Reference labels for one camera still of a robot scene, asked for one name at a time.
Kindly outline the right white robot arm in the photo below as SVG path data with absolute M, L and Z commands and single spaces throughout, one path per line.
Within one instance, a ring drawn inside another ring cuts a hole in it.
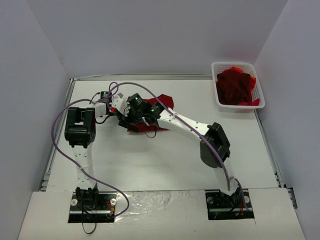
M 213 168 L 222 192 L 222 202 L 229 207 L 239 202 L 239 186 L 228 159 L 231 144 L 220 124 L 209 125 L 192 120 L 159 101 L 151 104 L 137 93 L 129 97 L 119 93 L 112 98 L 111 107 L 115 109 L 119 125 L 128 131 L 170 130 L 195 142 L 202 162 Z

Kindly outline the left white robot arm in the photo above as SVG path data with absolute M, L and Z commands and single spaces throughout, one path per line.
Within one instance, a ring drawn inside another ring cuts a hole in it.
M 97 118 L 112 116 L 109 110 L 112 98 L 106 92 L 98 101 L 89 101 L 86 107 L 70 106 L 67 109 L 64 129 L 65 140 L 69 143 L 76 165 L 76 196 L 83 196 L 82 203 L 89 209 L 97 208 L 101 203 L 98 183 L 109 187 L 120 194 L 124 192 L 109 184 L 103 183 L 94 176 L 92 148 L 96 139 Z

